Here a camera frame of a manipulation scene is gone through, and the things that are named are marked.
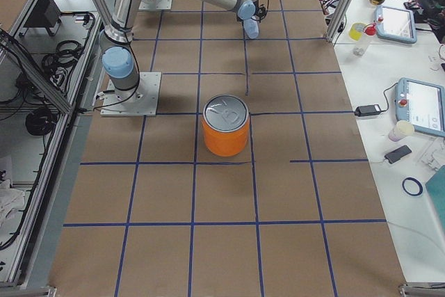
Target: red cap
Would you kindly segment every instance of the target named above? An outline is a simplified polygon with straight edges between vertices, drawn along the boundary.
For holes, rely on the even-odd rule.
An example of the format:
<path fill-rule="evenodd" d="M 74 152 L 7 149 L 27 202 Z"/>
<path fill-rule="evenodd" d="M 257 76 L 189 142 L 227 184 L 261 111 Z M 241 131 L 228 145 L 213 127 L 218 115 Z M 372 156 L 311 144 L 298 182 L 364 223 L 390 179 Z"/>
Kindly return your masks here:
<path fill-rule="evenodd" d="M 365 27 L 364 29 L 365 34 L 372 36 L 375 35 L 375 33 L 377 33 L 377 30 L 375 29 L 375 23 L 374 24 L 369 24 L 368 26 Z"/>

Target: metal mounting plate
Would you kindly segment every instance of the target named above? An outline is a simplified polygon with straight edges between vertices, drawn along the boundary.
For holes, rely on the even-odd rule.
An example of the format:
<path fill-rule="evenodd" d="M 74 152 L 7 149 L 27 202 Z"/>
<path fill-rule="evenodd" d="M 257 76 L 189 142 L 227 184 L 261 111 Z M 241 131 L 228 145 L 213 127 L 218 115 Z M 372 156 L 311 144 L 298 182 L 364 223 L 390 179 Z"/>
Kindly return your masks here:
<path fill-rule="evenodd" d="M 124 116 L 155 116 L 158 107 L 159 86 L 161 85 L 160 72 L 141 72 L 138 92 L 143 96 L 136 102 L 128 104 L 116 104 L 108 108 L 101 109 L 102 116 L 124 117 Z M 108 83 L 107 90 L 114 90 L 111 80 Z M 116 95 L 106 95 L 104 106 L 119 102 Z"/>
<path fill-rule="evenodd" d="M 173 0 L 161 0 L 160 2 L 156 3 L 156 5 L 144 3 L 141 1 L 139 5 L 140 11 L 155 11 L 155 10 L 171 10 L 172 9 L 172 2 Z"/>

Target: white cloth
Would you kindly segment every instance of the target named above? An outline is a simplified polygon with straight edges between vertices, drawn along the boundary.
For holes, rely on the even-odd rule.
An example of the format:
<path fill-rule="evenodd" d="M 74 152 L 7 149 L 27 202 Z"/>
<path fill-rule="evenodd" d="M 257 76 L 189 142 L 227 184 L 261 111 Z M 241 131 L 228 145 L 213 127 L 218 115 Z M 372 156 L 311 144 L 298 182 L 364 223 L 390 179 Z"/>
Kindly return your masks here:
<path fill-rule="evenodd" d="M 25 205 L 25 192 L 10 188 L 10 180 L 0 184 L 0 226 L 5 220 L 14 217 L 15 213 Z"/>

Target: plastic cup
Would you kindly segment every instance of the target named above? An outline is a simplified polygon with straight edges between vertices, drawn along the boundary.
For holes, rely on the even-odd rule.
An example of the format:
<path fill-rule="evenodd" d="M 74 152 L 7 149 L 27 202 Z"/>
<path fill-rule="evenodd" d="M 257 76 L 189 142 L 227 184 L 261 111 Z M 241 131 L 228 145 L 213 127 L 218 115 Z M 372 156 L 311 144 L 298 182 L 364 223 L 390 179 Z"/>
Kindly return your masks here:
<path fill-rule="evenodd" d="M 388 138 L 393 142 L 398 142 L 400 139 L 411 136 L 414 133 L 414 125 L 408 121 L 398 121 L 394 128 L 389 132 Z"/>

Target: orange can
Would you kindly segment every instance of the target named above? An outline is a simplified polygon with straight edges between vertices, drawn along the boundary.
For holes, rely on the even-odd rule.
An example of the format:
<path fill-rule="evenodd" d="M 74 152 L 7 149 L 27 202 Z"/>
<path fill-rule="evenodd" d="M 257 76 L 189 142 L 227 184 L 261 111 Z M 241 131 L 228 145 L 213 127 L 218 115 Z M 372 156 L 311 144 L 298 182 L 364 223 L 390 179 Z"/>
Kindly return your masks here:
<path fill-rule="evenodd" d="M 233 95 L 217 95 L 204 106 L 202 127 L 207 148 L 217 156 L 243 151 L 249 136 L 249 110 Z"/>

